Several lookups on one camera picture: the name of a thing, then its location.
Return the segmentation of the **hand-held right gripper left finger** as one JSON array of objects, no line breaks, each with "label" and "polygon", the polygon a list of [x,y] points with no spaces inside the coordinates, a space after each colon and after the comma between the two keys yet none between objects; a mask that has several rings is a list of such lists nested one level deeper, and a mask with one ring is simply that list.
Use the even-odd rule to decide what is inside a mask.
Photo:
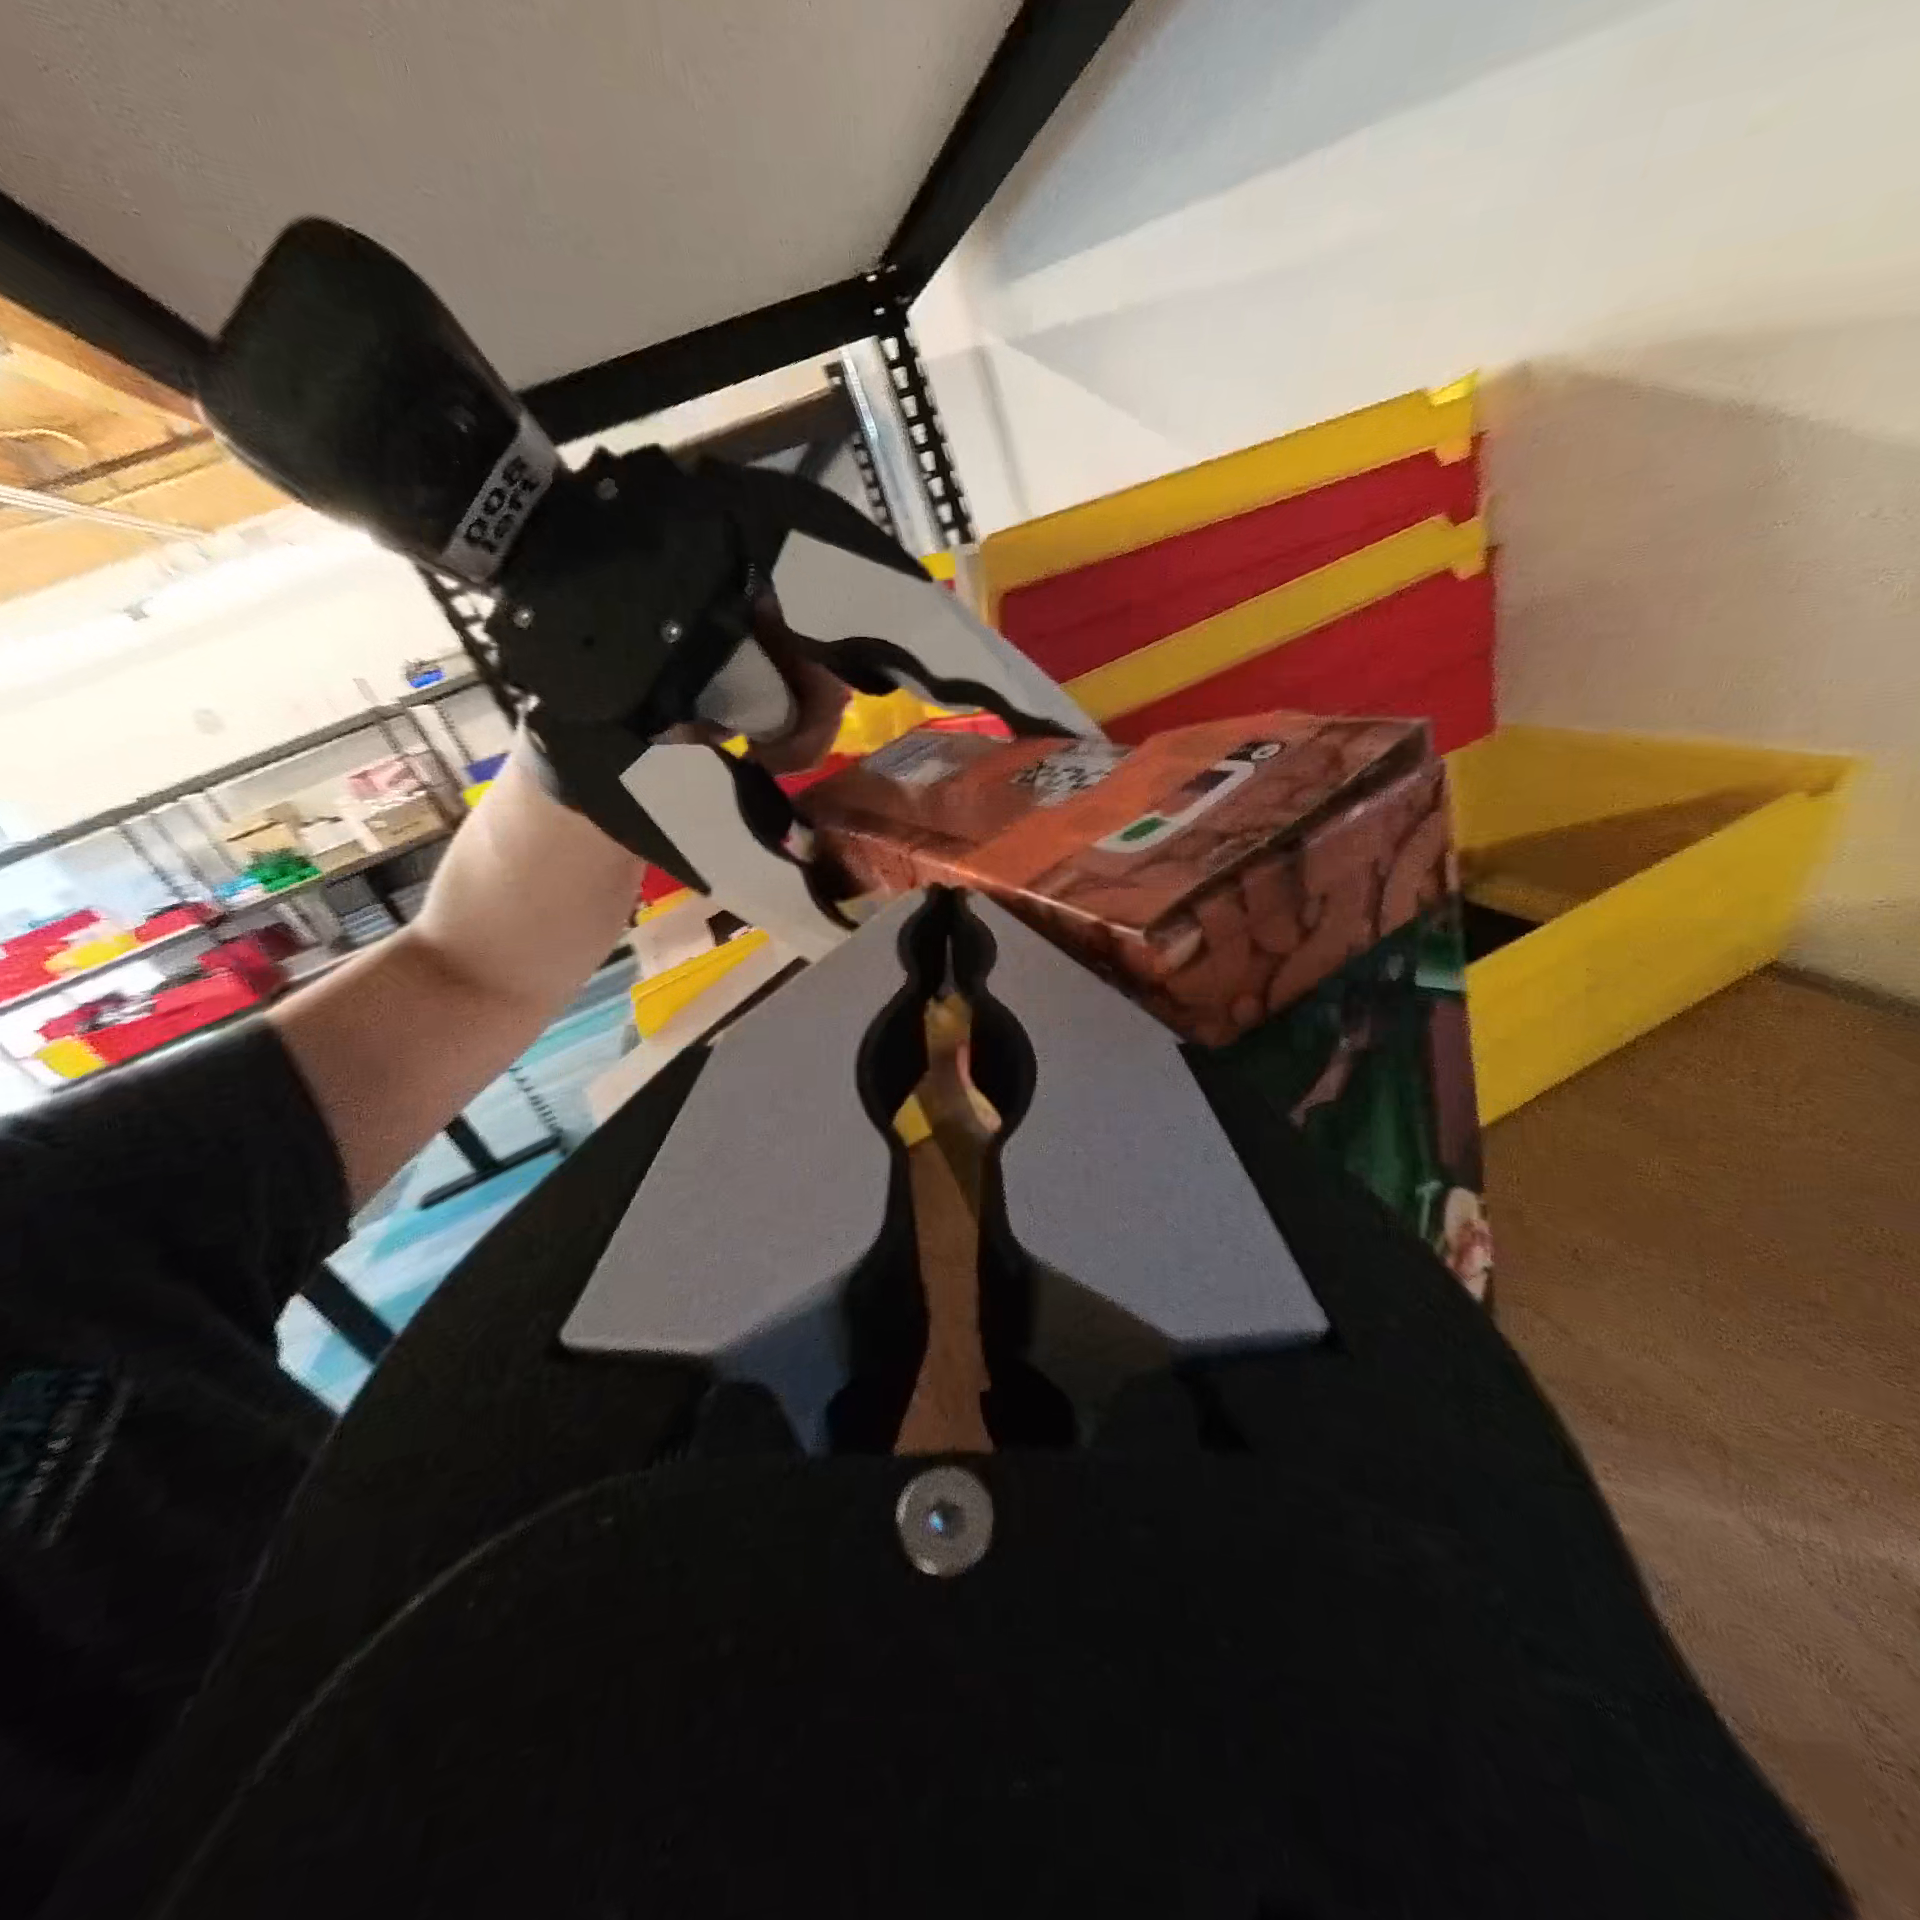
[{"label": "hand-held right gripper left finger", "polygon": [[567,1322],[765,1390],[810,1453],[894,1453],[928,1347],[908,1147],[951,903],[896,900],[708,1048]]}]

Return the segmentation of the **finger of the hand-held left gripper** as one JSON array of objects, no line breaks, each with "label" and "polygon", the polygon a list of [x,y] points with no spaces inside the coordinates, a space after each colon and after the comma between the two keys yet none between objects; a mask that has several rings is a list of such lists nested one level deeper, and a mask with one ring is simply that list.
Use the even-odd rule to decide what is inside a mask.
[{"label": "finger of the hand-held left gripper", "polygon": [[804,653],[864,693],[898,688],[944,711],[983,711],[1018,737],[1105,737],[1044,671],[919,565],[902,570],[794,531],[772,593]]},{"label": "finger of the hand-held left gripper", "polygon": [[707,743],[657,743],[618,784],[721,911],[810,962],[853,937],[813,826],[753,758]]}]

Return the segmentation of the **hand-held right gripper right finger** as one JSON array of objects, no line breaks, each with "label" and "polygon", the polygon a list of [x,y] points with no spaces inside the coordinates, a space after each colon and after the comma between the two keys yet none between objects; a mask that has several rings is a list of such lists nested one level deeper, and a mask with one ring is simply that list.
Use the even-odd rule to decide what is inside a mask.
[{"label": "hand-held right gripper right finger", "polygon": [[1005,907],[956,901],[979,1165],[980,1409],[1001,1450],[1091,1439],[1139,1378],[1333,1322],[1181,1043]]}]

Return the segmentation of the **orchid print toy box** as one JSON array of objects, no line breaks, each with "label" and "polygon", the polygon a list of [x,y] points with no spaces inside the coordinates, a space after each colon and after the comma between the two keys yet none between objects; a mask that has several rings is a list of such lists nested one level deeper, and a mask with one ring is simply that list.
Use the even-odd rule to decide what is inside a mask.
[{"label": "orchid print toy box", "polygon": [[1223,1056],[1492,1305],[1469,939],[1428,721],[1263,711],[1134,746],[942,721],[797,807],[842,897],[997,901]]}]

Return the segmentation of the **person's left forearm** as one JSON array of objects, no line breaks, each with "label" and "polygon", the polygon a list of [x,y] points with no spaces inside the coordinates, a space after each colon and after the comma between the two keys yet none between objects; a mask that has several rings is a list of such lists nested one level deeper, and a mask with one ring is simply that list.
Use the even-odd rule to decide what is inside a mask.
[{"label": "person's left forearm", "polygon": [[416,916],[271,1012],[375,1196],[557,1021],[621,944],[644,865],[562,805],[529,730],[450,839]]}]

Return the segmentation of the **wooden desk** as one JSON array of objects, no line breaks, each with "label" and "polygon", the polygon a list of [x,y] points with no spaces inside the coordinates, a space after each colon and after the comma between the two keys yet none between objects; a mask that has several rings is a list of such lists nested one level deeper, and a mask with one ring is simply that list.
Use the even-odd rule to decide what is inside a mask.
[{"label": "wooden desk", "polygon": [[1251,1453],[1572,1598],[1573,1468],[1859,1916],[1916,1916],[1916,1007],[1770,970],[1498,1122],[1494,1315],[1196,1066],[1335,1332],[1198,1367]]}]

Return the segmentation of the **person's left hand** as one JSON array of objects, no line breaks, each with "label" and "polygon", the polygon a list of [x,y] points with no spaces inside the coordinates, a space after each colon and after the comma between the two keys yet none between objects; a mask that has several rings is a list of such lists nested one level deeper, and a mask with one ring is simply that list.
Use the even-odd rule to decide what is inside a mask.
[{"label": "person's left hand", "polygon": [[751,731],[751,758],[776,778],[810,776],[831,758],[853,688],[830,674],[813,658],[811,644],[785,625],[771,589],[754,598],[753,635],[760,658],[780,684],[785,707],[780,725]]}]

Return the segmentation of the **silver metal upright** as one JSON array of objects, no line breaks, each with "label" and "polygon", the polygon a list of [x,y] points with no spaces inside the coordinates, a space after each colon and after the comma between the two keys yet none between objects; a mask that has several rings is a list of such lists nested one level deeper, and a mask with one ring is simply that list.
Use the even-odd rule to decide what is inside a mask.
[{"label": "silver metal upright", "polygon": [[896,509],[896,488],[888,481],[888,445],[866,376],[864,346],[849,345],[840,350],[830,359],[828,372],[830,386],[842,394],[853,413],[849,457],[866,493],[867,517],[887,534],[896,536],[902,534],[902,514]]}]

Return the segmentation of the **red plastic bin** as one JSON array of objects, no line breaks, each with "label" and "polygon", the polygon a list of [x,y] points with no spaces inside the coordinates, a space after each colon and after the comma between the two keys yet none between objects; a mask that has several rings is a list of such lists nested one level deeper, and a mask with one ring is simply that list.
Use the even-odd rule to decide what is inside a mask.
[{"label": "red plastic bin", "polygon": [[1481,434],[1456,464],[1428,457],[1279,500],[1110,562],[1009,591],[988,613],[1059,684],[1251,600],[1365,544],[1481,514]]},{"label": "red plastic bin", "polygon": [[1498,575],[1432,575],[1204,684],[1105,721],[1118,743],[1201,721],[1302,711],[1424,721],[1437,752],[1500,725]]}]

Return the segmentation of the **black metal storage shelving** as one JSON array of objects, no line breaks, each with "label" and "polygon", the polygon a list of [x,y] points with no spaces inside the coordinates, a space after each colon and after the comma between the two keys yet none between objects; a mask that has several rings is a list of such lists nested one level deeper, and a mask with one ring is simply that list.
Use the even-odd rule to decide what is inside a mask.
[{"label": "black metal storage shelving", "polygon": [[[505,746],[503,695],[466,676],[52,825],[6,817],[6,937],[86,910],[131,924],[213,901],[303,933],[295,987],[416,910]],[[82,1082],[33,1087],[7,1060],[4,1077],[6,1111]]]}]

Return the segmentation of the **white shelf board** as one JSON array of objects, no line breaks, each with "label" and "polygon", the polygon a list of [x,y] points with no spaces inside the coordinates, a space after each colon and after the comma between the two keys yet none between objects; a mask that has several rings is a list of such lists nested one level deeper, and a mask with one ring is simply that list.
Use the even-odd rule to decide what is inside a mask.
[{"label": "white shelf board", "polygon": [[298,219],[516,387],[880,260],[1011,2],[6,2],[6,199],[196,335]]}]

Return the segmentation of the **yellow bin with black divider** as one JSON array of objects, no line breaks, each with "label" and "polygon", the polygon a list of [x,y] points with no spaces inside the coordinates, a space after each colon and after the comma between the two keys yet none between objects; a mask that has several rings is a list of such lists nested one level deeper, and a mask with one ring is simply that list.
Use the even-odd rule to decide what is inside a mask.
[{"label": "yellow bin with black divider", "polygon": [[1777,962],[1857,767],[1532,725],[1456,749],[1464,900],[1526,924],[1469,962],[1481,1125]]}]

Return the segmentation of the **person's black shirt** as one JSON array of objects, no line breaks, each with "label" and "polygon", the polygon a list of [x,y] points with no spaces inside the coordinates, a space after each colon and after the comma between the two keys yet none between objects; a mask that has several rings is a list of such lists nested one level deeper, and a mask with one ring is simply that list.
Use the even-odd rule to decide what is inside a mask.
[{"label": "person's black shirt", "polygon": [[278,1322],[346,1236],[271,1025],[6,1120],[6,1916],[38,1916],[226,1646],[332,1430]]}]

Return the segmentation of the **row of red bins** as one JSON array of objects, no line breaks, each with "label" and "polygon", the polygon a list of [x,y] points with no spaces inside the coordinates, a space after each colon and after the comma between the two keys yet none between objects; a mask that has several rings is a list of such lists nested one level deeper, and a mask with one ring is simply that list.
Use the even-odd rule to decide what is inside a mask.
[{"label": "row of red bins", "polygon": [[16,933],[4,944],[6,1060],[45,1089],[128,1066],[265,1007],[305,947],[282,916],[213,901],[131,924],[86,910]]}]

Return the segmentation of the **black perforated rack frame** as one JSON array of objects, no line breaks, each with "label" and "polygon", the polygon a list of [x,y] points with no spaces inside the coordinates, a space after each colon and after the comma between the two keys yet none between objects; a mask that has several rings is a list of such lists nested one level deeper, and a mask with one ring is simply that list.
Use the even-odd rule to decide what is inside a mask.
[{"label": "black perforated rack frame", "polygon": [[[502,372],[561,453],[690,398],[894,332],[1129,11],[1018,8],[1015,27],[872,271],[531,387],[516,387]],[[6,300],[174,396],[196,394],[226,328],[212,340],[196,335],[10,199]]]}]

